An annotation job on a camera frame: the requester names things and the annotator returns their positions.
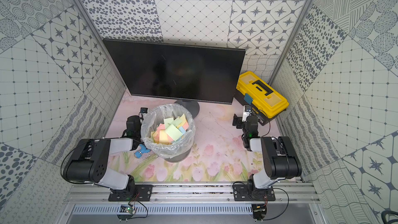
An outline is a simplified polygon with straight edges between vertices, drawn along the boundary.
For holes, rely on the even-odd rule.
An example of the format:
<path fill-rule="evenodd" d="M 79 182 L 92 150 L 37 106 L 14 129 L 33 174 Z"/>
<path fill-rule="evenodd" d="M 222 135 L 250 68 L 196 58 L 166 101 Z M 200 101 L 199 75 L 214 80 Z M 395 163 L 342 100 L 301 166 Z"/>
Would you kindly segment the pink sticky note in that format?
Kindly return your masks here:
<path fill-rule="evenodd" d="M 160 125 L 157 127 L 157 131 L 161 131 L 161 130 L 165 130 L 165 124 L 160 124 Z"/>

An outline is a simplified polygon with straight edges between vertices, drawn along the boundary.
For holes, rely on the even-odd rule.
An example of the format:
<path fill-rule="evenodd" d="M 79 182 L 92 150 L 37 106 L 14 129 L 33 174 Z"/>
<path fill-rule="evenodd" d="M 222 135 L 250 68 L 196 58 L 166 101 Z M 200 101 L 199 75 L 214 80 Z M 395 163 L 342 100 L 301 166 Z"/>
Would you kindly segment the pale green sticky note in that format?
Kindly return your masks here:
<path fill-rule="evenodd" d="M 183 133 L 178 128 L 176 128 L 173 124 L 170 124 L 166 128 L 165 132 L 173 141 L 177 141 L 183 135 Z"/>

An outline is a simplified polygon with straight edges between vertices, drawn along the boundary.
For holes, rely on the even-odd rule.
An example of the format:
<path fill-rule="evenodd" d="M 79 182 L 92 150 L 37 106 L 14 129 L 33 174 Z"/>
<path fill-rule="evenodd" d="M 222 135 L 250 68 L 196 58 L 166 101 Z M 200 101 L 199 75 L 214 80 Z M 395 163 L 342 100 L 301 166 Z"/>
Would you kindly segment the pale yellow sticky note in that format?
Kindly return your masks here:
<path fill-rule="evenodd" d="M 179 120 L 180 120 L 179 125 L 184 125 L 187 122 L 185 114 L 182 114 L 181 116 L 179 116 Z"/>

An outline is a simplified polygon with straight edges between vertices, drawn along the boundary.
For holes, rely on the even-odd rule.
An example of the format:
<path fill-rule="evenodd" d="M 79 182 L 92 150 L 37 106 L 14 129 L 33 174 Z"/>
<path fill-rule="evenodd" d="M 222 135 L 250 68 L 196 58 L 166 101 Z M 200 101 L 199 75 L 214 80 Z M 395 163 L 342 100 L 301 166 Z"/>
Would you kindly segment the light blue sticky note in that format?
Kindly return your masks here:
<path fill-rule="evenodd" d="M 179 131 L 180 131 L 182 134 L 185 134 L 185 133 L 186 133 L 186 130 L 185 130 L 183 127 L 179 127 L 178 129 L 179 129 Z"/>

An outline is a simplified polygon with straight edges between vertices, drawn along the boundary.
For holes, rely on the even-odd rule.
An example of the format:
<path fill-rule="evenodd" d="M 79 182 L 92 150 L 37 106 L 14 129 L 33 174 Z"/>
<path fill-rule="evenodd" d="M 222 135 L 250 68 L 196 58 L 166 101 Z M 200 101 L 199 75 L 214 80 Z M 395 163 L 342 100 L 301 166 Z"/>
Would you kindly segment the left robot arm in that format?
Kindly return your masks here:
<path fill-rule="evenodd" d="M 95 184 L 114 192 L 135 192 L 130 175 L 108 168 L 111 155 L 138 149 L 141 141 L 143 114 L 130 116 L 122 137 L 111 139 L 82 139 L 62 161 L 60 174 L 71 184 Z"/>

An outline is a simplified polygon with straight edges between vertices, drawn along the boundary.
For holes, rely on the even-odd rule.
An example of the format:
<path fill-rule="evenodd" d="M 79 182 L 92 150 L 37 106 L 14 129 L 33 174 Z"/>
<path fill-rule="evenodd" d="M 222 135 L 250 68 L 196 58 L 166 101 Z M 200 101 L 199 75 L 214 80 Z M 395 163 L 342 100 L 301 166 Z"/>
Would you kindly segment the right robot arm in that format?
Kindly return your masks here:
<path fill-rule="evenodd" d="M 260 136 L 258 118 L 254 115 L 234 115 L 232 125 L 243 131 L 245 149 L 262 154 L 264 169 L 249 177 L 248 193 L 270 192 L 277 182 L 301 176 L 302 166 L 289 137 Z"/>

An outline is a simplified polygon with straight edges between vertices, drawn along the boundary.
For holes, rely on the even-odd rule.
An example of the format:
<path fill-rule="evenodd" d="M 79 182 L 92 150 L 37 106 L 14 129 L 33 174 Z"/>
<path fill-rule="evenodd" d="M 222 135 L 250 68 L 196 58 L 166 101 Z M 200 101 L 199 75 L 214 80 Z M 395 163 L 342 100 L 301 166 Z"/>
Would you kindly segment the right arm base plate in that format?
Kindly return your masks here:
<path fill-rule="evenodd" d="M 237 182 L 232 185 L 232 189 L 234 201 L 265 202 L 265 200 L 267 200 L 272 202 L 276 200 L 273 188 L 257 189 L 247 184 Z"/>

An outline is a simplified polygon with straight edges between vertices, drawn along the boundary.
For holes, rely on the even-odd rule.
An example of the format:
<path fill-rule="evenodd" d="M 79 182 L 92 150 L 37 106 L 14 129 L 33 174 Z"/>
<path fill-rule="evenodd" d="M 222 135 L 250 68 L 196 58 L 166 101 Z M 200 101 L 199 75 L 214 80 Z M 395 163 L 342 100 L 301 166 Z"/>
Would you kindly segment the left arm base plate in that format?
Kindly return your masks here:
<path fill-rule="evenodd" d="M 128 186 L 124 190 L 110 190 L 109 202 L 130 202 L 138 197 L 140 202 L 149 202 L 152 195 L 153 185 Z"/>

